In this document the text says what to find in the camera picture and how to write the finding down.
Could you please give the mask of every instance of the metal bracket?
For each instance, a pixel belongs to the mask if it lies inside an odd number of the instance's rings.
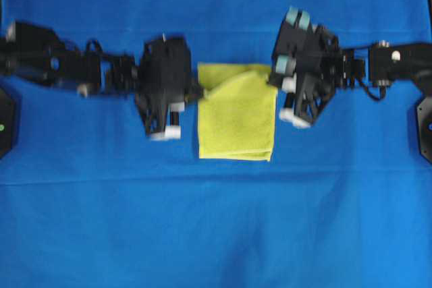
[[[0,159],[14,144],[15,107],[12,98],[0,88]]]
[[[423,99],[416,112],[420,153],[432,163],[432,97]]]

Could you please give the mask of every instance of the blue fabric surface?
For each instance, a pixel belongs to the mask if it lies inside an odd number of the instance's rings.
[[[13,20],[138,58],[182,33],[198,61],[269,63],[293,5],[343,46],[430,40],[427,0],[3,0]],[[430,287],[432,168],[420,92],[339,92],[313,129],[277,121],[271,163],[200,161],[196,106],[155,143],[132,97],[11,78],[20,136],[0,161],[0,287]],[[278,98],[279,107],[284,101]]]

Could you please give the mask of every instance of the yellow towel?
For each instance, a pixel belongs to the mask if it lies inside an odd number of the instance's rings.
[[[277,89],[267,65],[199,64],[206,97],[198,104],[201,159],[270,161]]]

